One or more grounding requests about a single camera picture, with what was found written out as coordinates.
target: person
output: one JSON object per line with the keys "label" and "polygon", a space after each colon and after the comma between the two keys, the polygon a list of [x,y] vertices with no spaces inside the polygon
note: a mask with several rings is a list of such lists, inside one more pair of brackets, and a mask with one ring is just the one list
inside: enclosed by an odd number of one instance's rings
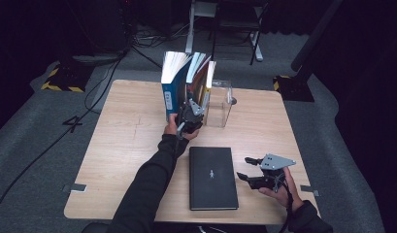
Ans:
{"label": "person", "polygon": [[[177,159],[184,153],[189,141],[196,138],[199,133],[199,130],[195,130],[192,134],[183,133],[183,139],[179,140],[176,116],[169,115],[169,123],[158,144],[158,152],[138,170],[108,226],[108,233],[151,232],[159,202],[172,178]],[[294,199],[293,216],[289,219],[288,229],[296,233],[332,232],[332,227],[317,216],[311,202],[303,202],[300,199],[289,169],[284,168],[284,171]],[[283,187],[277,193],[264,187],[261,187],[259,192],[277,199],[285,207],[288,204],[287,192]]]}

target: gray floor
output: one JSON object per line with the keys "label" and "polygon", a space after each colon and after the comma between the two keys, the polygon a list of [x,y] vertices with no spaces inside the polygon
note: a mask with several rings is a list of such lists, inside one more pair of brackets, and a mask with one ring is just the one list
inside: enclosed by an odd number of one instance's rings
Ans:
{"label": "gray floor", "polygon": [[[211,51],[208,32],[195,34],[194,50]],[[308,36],[262,35],[262,62],[249,66],[249,51],[222,49],[215,55],[215,78],[231,80],[240,88],[273,90],[275,75],[294,75],[290,63]],[[155,48],[139,48],[144,55],[162,63],[165,50],[184,50],[184,36]],[[0,197],[16,176],[42,154],[67,129],[62,122],[86,112],[105,87],[101,83],[110,65],[97,67],[85,93],[41,90],[52,70],[51,64],[31,86],[35,94],[0,131]],[[159,82],[160,68],[133,50],[118,65],[113,79]],[[338,105],[331,93],[314,76],[309,86],[314,103],[285,101],[291,125],[302,154],[321,216],[336,232],[383,232],[375,197],[355,166],[334,123]],[[102,101],[96,110],[102,110]],[[48,150],[9,191],[0,206],[0,233],[81,232],[90,222],[68,219],[63,209],[68,193],[64,185],[74,182],[96,125],[98,115],[89,113],[74,133]],[[278,232],[279,226],[268,226]]]}

